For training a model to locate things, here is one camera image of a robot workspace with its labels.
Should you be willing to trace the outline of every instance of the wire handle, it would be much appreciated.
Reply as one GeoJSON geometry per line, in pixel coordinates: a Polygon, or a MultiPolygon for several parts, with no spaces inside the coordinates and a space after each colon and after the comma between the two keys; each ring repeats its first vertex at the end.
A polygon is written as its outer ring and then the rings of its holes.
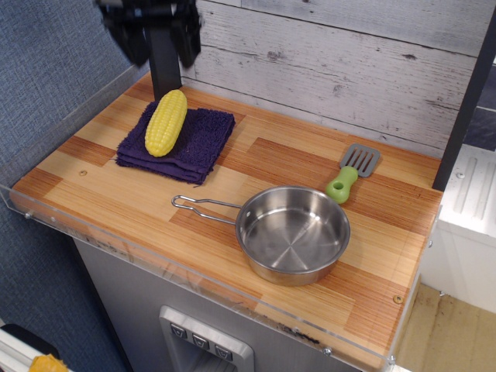
{"type": "Polygon", "coordinates": [[[213,215],[206,215],[205,213],[201,213],[195,207],[190,207],[189,205],[178,204],[176,202],[176,200],[178,200],[178,199],[183,199],[183,200],[187,200],[188,202],[198,203],[198,204],[199,203],[212,203],[212,204],[224,205],[226,207],[241,208],[241,205],[226,203],[223,201],[212,200],[212,199],[193,199],[193,198],[189,198],[188,196],[184,196],[184,195],[176,195],[172,198],[171,203],[176,208],[189,209],[189,210],[193,211],[194,213],[196,213],[197,215],[199,215],[201,217],[205,217],[206,219],[213,219],[215,221],[229,223],[230,225],[235,225],[236,223],[233,221],[229,221],[228,219],[221,219],[221,218],[215,217],[213,215]]]}

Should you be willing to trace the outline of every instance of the folded cloth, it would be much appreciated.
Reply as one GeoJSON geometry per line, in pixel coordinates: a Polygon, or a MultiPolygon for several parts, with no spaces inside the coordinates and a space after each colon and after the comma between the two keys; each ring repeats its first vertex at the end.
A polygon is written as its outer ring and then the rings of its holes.
{"type": "Polygon", "coordinates": [[[233,132],[234,115],[206,108],[189,109],[173,149],[163,157],[153,157],[146,150],[145,134],[157,106],[158,102],[151,102],[136,127],[120,143],[117,164],[203,184],[233,132]]]}

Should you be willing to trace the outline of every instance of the green spatula handle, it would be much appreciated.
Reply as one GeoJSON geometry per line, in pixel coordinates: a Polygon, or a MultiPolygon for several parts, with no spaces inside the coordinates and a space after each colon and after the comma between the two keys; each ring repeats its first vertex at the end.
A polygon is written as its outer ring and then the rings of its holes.
{"type": "Polygon", "coordinates": [[[358,171],[349,166],[341,168],[338,177],[325,187],[326,194],[338,204],[344,203],[350,196],[351,186],[358,179],[358,171]]]}

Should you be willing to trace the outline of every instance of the wood grain surface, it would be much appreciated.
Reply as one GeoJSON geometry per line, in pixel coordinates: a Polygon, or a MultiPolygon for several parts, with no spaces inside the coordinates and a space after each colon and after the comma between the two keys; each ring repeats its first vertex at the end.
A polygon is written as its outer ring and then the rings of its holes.
{"type": "MultiPolygon", "coordinates": [[[[79,239],[243,304],[250,314],[284,325],[282,332],[298,328],[293,336],[333,346],[335,355],[364,370],[378,368],[405,309],[393,297],[408,297],[439,207],[442,194],[431,189],[439,161],[182,89],[190,108],[218,109],[236,118],[201,187],[115,163],[117,146],[153,101],[147,75],[29,172],[14,187],[12,200],[79,239]],[[246,262],[233,226],[171,205],[175,195],[242,205],[258,191],[283,184],[323,190],[352,143],[377,148],[381,160],[369,178],[355,183],[343,205],[350,244],[318,283],[287,288],[261,279],[246,262]]],[[[218,205],[201,209],[227,219],[237,213],[218,205]]]]}

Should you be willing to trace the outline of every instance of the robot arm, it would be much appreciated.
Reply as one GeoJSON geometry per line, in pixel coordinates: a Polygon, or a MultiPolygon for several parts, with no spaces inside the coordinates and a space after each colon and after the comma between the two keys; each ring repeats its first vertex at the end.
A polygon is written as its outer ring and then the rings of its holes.
{"type": "Polygon", "coordinates": [[[190,67],[200,53],[196,0],[97,0],[103,22],[129,60],[141,66],[150,56],[144,28],[168,28],[181,63],[190,67]]]}

